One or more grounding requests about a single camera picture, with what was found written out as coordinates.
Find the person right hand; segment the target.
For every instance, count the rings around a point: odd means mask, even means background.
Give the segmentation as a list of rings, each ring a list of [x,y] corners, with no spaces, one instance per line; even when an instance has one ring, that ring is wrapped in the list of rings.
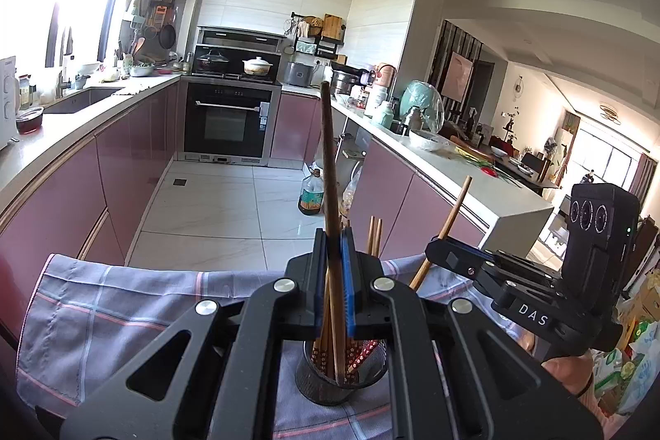
[[[542,363],[542,367],[577,398],[584,395],[593,382],[593,356],[590,351],[580,356],[551,358]]]

